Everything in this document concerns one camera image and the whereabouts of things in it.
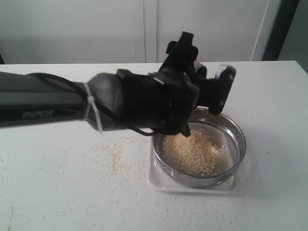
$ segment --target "white zip tie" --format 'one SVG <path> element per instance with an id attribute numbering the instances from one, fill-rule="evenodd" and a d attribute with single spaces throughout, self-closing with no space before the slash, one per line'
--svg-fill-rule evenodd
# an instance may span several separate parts
<path id="1" fill-rule="evenodd" d="M 90 88 L 88 87 L 88 84 L 84 83 L 84 82 L 82 84 L 85 86 L 87 94 L 88 94 L 88 106 L 87 106 L 87 110 L 86 110 L 86 113 L 85 113 L 85 116 L 84 116 L 84 120 L 88 119 L 89 114 L 90 114 L 90 109 L 91 109 L 91 106 L 92 106 L 94 114 L 95 114 L 96 123 L 97 123 L 97 129 L 100 133 L 102 133 L 102 131 L 103 131 L 102 122 L 101 122 L 101 118 L 100 118 L 100 113 L 97 110 L 97 107 L 95 105 L 94 97 L 91 95 L 91 91 L 90 91 Z"/>

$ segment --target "white table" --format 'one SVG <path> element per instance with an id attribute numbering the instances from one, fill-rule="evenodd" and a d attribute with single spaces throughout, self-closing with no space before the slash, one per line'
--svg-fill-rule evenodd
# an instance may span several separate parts
<path id="1" fill-rule="evenodd" d="M 231 195 L 164 193 L 146 181 L 149 138 L 100 135 L 86 122 L 0 130 L 1 231 L 278 231 L 308 227 L 308 75 L 296 62 L 230 63 L 224 113 L 242 128 L 246 157 Z M 218 66 L 208 63 L 212 76 Z M 159 64 L 0 65 L 85 81 Z"/>

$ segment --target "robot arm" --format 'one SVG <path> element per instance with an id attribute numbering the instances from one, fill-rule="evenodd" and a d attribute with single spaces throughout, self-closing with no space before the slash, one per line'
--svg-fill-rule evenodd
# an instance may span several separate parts
<path id="1" fill-rule="evenodd" d="M 207 79 L 206 67 L 195 62 L 198 49 L 192 42 L 193 34 L 186 32 L 179 41 L 170 42 L 168 57 L 156 73 L 143 76 L 118 70 L 92 78 L 87 86 L 103 130 L 189 136 L 187 123 L 195 107 L 221 113 L 236 71 L 226 66 L 215 78 Z M 87 111 L 88 96 L 83 83 L 58 76 L 0 72 L 0 127 L 85 119 L 98 129 L 94 110 Z"/>

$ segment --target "white plastic tray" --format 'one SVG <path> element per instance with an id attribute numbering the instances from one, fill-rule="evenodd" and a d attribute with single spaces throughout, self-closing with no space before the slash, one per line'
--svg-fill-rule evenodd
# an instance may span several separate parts
<path id="1" fill-rule="evenodd" d="M 210 193 L 210 194 L 228 194 L 238 189 L 239 181 L 237 173 L 226 182 L 204 189 L 194 189 L 183 186 L 174 181 L 167 173 L 165 173 L 158 165 L 154 156 L 153 148 L 150 145 L 147 181 L 150 186 L 158 191 L 175 192 L 175 193 Z"/>

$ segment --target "cabinet door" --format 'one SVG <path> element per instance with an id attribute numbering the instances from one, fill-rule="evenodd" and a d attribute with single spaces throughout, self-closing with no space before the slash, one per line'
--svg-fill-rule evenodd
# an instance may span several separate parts
<path id="1" fill-rule="evenodd" d="M 145 61 L 143 0 L 1 1 L 7 64 Z"/>
<path id="2" fill-rule="evenodd" d="M 171 40 L 182 31 L 195 34 L 199 61 L 260 60 L 279 0 L 145 0 L 148 62 L 162 62 Z M 157 9 L 156 18 L 153 9 Z"/>

